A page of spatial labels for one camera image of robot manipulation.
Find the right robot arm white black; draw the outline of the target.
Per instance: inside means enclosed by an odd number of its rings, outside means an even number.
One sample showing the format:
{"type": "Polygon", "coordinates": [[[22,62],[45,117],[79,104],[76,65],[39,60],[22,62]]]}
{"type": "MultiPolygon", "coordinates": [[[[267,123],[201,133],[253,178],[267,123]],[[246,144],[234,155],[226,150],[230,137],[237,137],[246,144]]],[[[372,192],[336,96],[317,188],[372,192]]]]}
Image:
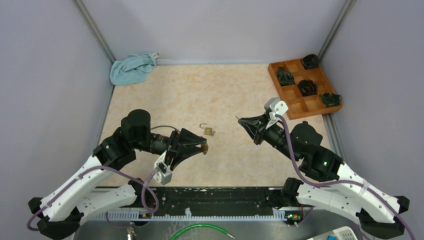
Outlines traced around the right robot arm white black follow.
{"type": "Polygon", "coordinates": [[[405,196],[392,196],[357,174],[336,153],[323,147],[322,135],[306,121],[288,129],[279,114],[244,117],[238,123],[256,145],[268,143],[291,160],[298,179],[285,181],[281,199],[287,206],[310,205],[338,214],[367,234],[390,240],[415,235],[402,213],[409,209],[405,196]]]}

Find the black cable lock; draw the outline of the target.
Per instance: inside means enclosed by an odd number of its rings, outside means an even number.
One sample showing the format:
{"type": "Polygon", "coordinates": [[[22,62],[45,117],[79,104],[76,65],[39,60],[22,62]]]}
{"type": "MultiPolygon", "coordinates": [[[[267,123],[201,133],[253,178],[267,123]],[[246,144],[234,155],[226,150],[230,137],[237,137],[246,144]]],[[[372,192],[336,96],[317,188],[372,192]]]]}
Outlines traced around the black cable lock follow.
{"type": "Polygon", "coordinates": [[[150,129],[155,130],[155,129],[160,129],[160,128],[169,128],[169,129],[172,129],[173,131],[177,131],[177,132],[180,131],[179,129],[177,129],[176,127],[171,126],[171,125],[158,125],[158,126],[154,126],[154,127],[150,128],[150,129]]]}

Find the brass padlock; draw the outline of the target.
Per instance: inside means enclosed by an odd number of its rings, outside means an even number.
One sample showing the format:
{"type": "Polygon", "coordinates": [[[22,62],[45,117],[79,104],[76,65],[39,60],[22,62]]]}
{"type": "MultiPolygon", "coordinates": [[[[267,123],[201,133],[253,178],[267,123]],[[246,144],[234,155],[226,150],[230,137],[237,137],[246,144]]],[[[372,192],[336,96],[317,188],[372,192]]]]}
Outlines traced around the brass padlock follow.
{"type": "Polygon", "coordinates": [[[215,131],[213,130],[213,128],[207,127],[207,124],[204,122],[199,124],[199,128],[203,130],[204,135],[212,137],[215,135],[215,131]]]}
{"type": "Polygon", "coordinates": [[[203,155],[206,155],[209,150],[209,145],[206,142],[204,142],[200,145],[200,148],[202,150],[203,155]]]}

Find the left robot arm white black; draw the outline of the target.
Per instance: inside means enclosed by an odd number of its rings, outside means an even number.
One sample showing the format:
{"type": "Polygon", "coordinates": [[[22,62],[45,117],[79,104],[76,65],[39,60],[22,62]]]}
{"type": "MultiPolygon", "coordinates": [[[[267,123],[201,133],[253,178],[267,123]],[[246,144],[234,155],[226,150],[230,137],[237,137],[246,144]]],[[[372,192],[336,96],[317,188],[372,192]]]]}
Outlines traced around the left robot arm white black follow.
{"type": "Polygon", "coordinates": [[[168,184],[182,161],[206,154],[208,148],[206,138],[185,128],[172,131],[170,136],[153,133],[150,113],[135,109],[65,183],[51,194],[28,202],[32,215],[26,226],[49,239],[63,240],[93,217],[120,207],[135,204],[153,214],[159,209],[159,198],[149,187],[150,181],[168,184]],[[147,180],[130,176],[129,183],[91,196],[103,180],[121,175],[122,168],[136,159],[137,151],[158,155],[147,180]]]}

